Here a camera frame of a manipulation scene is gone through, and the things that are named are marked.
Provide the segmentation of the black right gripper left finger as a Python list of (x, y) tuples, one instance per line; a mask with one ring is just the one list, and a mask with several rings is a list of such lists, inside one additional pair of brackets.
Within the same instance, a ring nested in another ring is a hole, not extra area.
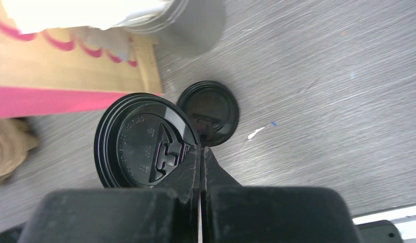
[(150, 189), (66, 189), (48, 193), (23, 228), (19, 242), (177, 242), (197, 203), (201, 148)]

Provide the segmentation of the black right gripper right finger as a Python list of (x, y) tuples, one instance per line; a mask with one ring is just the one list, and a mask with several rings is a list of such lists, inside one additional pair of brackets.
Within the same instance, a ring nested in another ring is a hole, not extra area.
[(242, 186), (208, 147), (200, 179), (204, 242), (362, 242), (332, 189)]

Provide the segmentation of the stack of black lids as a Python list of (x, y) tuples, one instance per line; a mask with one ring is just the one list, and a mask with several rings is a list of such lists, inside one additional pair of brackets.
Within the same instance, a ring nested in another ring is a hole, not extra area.
[(214, 147), (232, 137), (239, 123), (239, 106), (222, 83), (204, 80), (190, 85), (177, 106), (192, 121), (203, 147)]

